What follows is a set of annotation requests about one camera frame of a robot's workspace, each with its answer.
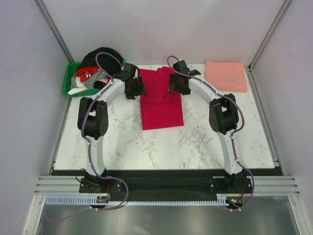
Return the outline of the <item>magenta t shirt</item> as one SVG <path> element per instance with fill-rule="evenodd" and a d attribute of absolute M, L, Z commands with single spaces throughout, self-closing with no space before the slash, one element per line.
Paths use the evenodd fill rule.
<path fill-rule="evenodd" d="M 140 96 L 143 130 L 183 126 L 181 94 L 169 92 L 169 67 L 140 69 L 146 94 Z"/>

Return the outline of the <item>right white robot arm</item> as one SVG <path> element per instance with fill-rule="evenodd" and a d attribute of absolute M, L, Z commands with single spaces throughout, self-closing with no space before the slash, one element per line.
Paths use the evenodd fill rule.
<path fill-rule="evenodd" d="M 224 176 L 209 179 L 210 192 L 253 193 L 253 174 L 240 162 L 236 151 L 235 134 L 243 129 L 245 119 L 235 96 L 218 91 L 198 70 L 189 69 L 184 60 L 177 60 L 170 68 L 173 73 L 170 74 L 168 91 L 181 95 L 198 94 L 208 104 L 208 122 L 221 144 Z"/>

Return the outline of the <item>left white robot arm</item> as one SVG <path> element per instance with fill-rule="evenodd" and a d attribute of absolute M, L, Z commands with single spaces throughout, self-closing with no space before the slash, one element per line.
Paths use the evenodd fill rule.
<path fill-rule="evenodd" d="M 136 65 L 126 63 L 92 98 L 80 100 L 77 126 L 86 141 L 88 165 L 80 183 L 80 193 L 104 193 L 113 178 L 106 175 L 103 140 L 109 127 L 108 107 L 121 94 L 127 99 L 145 95 L 143 79 Z"/>

